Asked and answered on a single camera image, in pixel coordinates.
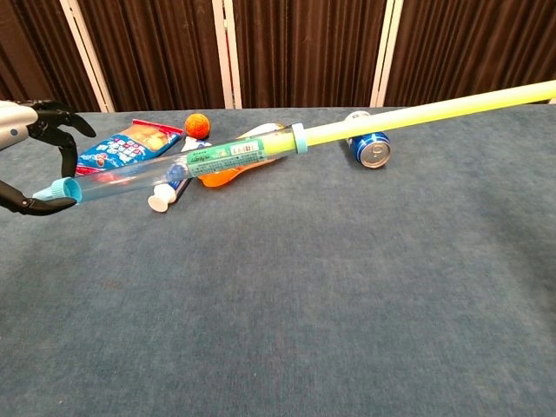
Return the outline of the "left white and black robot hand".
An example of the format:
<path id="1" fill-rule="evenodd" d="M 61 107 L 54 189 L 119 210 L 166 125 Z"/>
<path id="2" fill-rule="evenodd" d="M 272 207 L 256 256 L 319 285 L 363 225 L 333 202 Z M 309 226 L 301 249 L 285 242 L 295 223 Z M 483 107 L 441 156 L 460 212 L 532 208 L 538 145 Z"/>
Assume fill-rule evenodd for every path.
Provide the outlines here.
<path id="1" fill-rule="evenodd" d="M 73 136 L 61 125 L 94 137 L 96 132 L 69 105 L 56 100 L 2 101 L 1 149 L 7 149 L 31 137 L 59 149 L 62 156 L 62 178 L 54 181 L 46 193 L 32 197 L 6 182 L 1 183 L 1 206 L 21 215 L 46 216 L 69 209 L 83 198 L 74 176 L 77 147 Z"/>

